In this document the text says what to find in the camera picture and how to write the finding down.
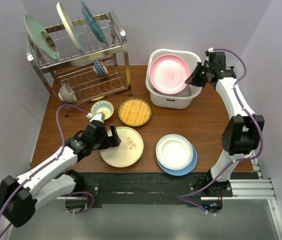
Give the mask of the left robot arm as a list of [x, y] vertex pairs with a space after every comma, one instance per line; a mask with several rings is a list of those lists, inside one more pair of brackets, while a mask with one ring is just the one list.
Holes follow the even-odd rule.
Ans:
[[94, 150], [116, 148], [121, 144], [116, 126], [109, 129], [102, 120], [91, 120], [85, 130], [62, 142], [61, 147], [34, 169], [18, 176], [5, 177], [0, 184], [0, 216], [12, 226], [25, 225], [36, 210], [54, 198], [84, 191], [84, 180], [68, 170]]

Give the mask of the green cream leaf plate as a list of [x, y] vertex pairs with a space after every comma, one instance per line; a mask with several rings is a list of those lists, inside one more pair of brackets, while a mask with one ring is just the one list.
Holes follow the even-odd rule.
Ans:
[[144, 150], [143, 139], [135, 129], [130, 127], [119, 126], [116, 131], [121, 140], [120, 145], [101, 150], [101, 158], [108, 165], [116, 168], [129, 167], [141, 157]]

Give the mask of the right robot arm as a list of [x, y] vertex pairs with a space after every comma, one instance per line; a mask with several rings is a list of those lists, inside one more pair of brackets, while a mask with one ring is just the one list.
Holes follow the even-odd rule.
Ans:
[[185, 81], [195, 87], [211, 84], [222, 98], [229, 116], [221, 137], [222, 153], [206, 177], [195, 183], [195, 191], [190, 196], [201, 192], [216, 196], [226, 187], [240, 162], [252, 160], [252, 151], [263, 150], [264, 117], [257, 115], [244, 99], [238, 85], [243, 77], [237, 77], [233, 68], [227, 67], [226, 52], [223, 48], [210, 48], [205, 53], [206, 59], [197, 63], [194, 72]]

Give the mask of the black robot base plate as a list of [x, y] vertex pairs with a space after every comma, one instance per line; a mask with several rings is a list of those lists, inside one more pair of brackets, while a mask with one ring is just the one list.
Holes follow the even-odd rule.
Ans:
[[212, 182], [211, 174], [191, 172], [173, 176], [164, 172], [82, 172], [70, 171], [79, 178], [68, 196], [67, 210], [83, 211], [106, 204], [187, 205], [221, 209], [222, 198], [232, 196], [229, 181]]

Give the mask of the pink bear plate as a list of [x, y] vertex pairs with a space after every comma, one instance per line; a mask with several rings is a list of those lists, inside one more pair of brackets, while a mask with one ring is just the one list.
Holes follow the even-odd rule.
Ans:
[[167, 95], [183, 91], [189, 76], [190, 69], [186, 61], [174, 54], [157, 57], [149, 69], [149, 79], [153, 87]]

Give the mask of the grey reindeer plate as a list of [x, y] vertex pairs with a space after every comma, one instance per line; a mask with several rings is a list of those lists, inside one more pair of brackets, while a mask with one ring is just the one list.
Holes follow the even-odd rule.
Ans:
[[171, 96], [171, 97], [188, 97], [191, 94], [191, 89], [188, 85], [182, 91], [175, 93], [175, 94], [162, 93], [155, 88], [153, 90], [158, 94], [165, 95], [165, 96]]

